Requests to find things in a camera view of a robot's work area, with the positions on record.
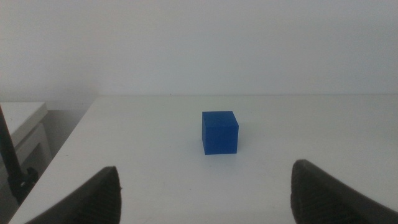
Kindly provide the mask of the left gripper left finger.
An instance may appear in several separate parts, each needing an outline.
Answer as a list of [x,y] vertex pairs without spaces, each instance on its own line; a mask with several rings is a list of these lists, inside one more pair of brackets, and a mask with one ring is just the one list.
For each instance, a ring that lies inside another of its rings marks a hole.
[[118,224],[121,186],[117,168],[104,167],[30,224]]

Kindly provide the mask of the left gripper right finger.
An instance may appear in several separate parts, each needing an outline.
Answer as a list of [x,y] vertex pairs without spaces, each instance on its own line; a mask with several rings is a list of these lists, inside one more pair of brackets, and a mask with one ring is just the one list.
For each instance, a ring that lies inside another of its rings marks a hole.
[[305,159],[292,168],[290,207],[296,223],[397,224],[396,211]]

